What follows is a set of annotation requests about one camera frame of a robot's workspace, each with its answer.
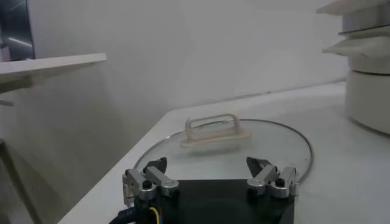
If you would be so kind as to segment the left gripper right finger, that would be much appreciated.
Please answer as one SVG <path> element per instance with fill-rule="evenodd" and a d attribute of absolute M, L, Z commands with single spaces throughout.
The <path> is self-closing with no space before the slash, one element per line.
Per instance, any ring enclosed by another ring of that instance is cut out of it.
<path fill-rule="evenodd" d="M 246 163 L 252 175 L 247 186 L 256 196 L 269 194 L 274 198 L 289 198 L 298 195 L 296 168 L 280 170 L 266 159 L 253 157 L 247 157 Z"/>

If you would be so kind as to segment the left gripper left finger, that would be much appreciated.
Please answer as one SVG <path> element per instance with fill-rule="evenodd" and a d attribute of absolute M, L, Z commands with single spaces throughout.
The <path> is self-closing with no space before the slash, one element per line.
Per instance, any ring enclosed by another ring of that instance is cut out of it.
<path fill-rule="evenodd" d="M 149 161 L 143 170 L 127 169 L 122 175 L 123 201 L 130 207 L 136 199 L 151 201 L 157 194 L 173 197 L 179 189 L 179 181 L 165 175 L 166 157 Z"/>

